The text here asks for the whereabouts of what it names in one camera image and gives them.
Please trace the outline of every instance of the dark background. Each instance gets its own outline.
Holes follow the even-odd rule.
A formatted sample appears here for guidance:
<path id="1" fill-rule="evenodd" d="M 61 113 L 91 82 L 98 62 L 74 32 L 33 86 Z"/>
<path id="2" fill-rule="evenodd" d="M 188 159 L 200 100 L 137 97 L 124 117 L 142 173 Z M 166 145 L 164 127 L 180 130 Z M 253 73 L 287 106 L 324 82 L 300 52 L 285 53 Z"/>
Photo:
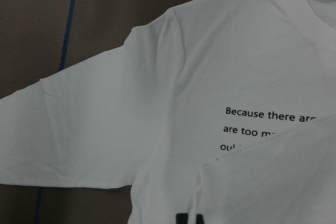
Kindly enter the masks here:
<path id="1" fill-rule="evenodd" d="M 188 1 L 76 0 L 65 66 L 121 46 L 132 27 Z M 70 0 L 0 3 L 2 98 L 58 71 Z M 39 223 L 126 224 L 130 188 L 44 188 Z M 37 195 L 38 187 L 0 185 L 0 223 L 34 223 Z"/>

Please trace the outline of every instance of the blue line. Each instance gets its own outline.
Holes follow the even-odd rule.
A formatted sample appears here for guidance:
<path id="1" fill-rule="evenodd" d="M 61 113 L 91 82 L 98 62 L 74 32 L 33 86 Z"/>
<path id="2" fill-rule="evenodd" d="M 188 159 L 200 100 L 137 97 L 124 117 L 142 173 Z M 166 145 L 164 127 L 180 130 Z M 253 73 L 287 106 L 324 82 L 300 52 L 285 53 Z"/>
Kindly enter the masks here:
<path id="1" fill-rule="evenodd" d="M 59 71 L 64 69 L 65 65 L 65 59 L 67 56 L 67 49 L 68 49 L 68 43 L 69 43 L 69 35 L 71 30 L 71 22 L 72 22 L 72 15 L 75 7 L 75 0 L 71 0 L 70 2 L 70 9 L 68 14 L 68 21 L 67 21 L 67 27 L 64 35 L 64 41 L 63 41 L 63 47 L 62 47 L 62 56 L 61 61 L 59 64 Z M 42 187 L 38 188 L 38 195 L 36 200 L 36 207 L 35 207 L 35 216 L 34 216 L 34 224 L 39 223 L 39 212 L 40 212 L 40 206 L 41 206 L 41 199 L 42 199 Z"/>
<path id="2" fill-rule="evenodd" d="M 71 0 L 68 21 L 67 21 L 67 28 L 66 28 L 65 35 L 64 35 L 62 57 L 61 57 L 61 61 L 59 64 L 59 71 L 63 70 L 64 65 L 65 65 L 65 59 L 67 56 L 67 49 L 68 49 L 69 35 L 70 35 L 70 30 L 71 30 L 71 22 L 72 22 L 72 15 L 73 15 L 74 7 L 75 7 L 75 0 Z"/>

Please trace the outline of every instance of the white t-shirt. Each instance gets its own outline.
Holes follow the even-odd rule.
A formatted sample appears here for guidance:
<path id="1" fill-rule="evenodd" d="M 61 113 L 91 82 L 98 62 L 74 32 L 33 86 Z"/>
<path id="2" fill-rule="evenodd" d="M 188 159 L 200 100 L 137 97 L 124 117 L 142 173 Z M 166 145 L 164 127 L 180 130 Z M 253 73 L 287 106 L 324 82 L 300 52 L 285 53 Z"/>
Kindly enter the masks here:
<path id="1" fill-rule="evenodd" d="M 197 181 L 189 224 L 334 224 L 336 115 L 216 158 Z"/>
<path id="2" fill-rule="evenodd" d="M 0 100 L 0 183 L 132 185 L 175 223 L 198 167 L 336 111 L 335 0 L 194 0 Z"/>

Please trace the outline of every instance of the brown floor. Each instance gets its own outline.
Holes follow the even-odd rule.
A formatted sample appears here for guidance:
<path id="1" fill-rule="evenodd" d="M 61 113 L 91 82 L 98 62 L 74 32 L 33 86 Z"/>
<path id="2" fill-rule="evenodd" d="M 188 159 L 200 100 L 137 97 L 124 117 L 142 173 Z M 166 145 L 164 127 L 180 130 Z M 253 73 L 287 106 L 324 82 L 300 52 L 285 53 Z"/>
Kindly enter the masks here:
<path id="1" fill-rule="evenodd" d="M 76 0 L 66 67 L 122 45 L 132 27 L 190 0 Z M 0 98 L 58 71 L 70 0 L 0 0 Z M 0 185 L 0 223 L 33 223 L 37 187 Z M 126 224 L 130 186 L 45 188 L 40 224 Z"/>

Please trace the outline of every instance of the crew neck collar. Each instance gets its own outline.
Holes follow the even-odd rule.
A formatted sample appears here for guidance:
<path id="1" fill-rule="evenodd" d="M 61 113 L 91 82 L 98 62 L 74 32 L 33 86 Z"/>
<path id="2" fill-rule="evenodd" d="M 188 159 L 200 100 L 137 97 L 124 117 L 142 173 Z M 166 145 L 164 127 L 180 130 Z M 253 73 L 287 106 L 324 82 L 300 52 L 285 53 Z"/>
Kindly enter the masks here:
<path id="1" fill-rule="evenodd" d="M 290 15 L 300 30 L 314 40 L 336 49 L 336 29 L 321 20 L 308 0 L 286 0 Z"/>

